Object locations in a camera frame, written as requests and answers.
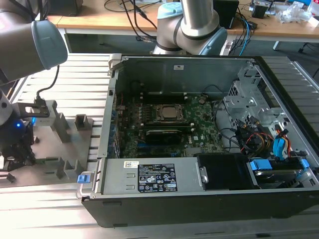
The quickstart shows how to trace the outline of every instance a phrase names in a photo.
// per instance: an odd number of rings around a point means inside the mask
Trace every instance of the power supply label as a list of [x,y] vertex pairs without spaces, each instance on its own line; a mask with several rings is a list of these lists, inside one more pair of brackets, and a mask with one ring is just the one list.
[[138,191],[140,193],[176,192],[174,164],[139,165]]

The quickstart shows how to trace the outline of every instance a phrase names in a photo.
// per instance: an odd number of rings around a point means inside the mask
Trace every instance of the electronic device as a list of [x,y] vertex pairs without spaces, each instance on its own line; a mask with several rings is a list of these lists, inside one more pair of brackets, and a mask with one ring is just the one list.
[[269,8],[269,3],[255,2],[251,16],[254,18],[263,19],[268,8]]
[[82,4],[83,0],[52,0],[50,14],[77,16]]
[[100,226],[287,218],[319,204],[316,125],[263,58],[109,61],[96,170],[78,179]]
[[219,25],[231,29],[239,0],[214,0],[214,10],[219,15]]

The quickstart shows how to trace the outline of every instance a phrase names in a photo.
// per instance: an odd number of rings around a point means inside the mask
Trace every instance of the label sticker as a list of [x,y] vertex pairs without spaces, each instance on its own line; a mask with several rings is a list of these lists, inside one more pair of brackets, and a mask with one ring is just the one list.
[[140,193],[176,192],[174,164],[139,165],[138,190]]
[[184,70],[184,66],[183,65],[174,65],[174,70]]
[[137,168],[139,166],[138,161],[125,161],[124,167],[125,168]]

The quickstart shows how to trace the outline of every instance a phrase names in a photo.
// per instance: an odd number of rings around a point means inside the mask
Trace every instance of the side panel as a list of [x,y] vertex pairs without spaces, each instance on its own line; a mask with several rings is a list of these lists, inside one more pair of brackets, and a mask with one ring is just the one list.
[[82,204],[98,225],[111,228],[288,218],[319,204],[319,192],[83,199]]

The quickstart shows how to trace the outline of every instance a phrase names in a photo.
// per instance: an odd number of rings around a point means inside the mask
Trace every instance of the barcode sticker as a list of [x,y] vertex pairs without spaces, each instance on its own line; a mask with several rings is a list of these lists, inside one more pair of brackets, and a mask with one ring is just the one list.
[[137,168],[139,166],[138,161],[125,161],[124,167],[125,168]]

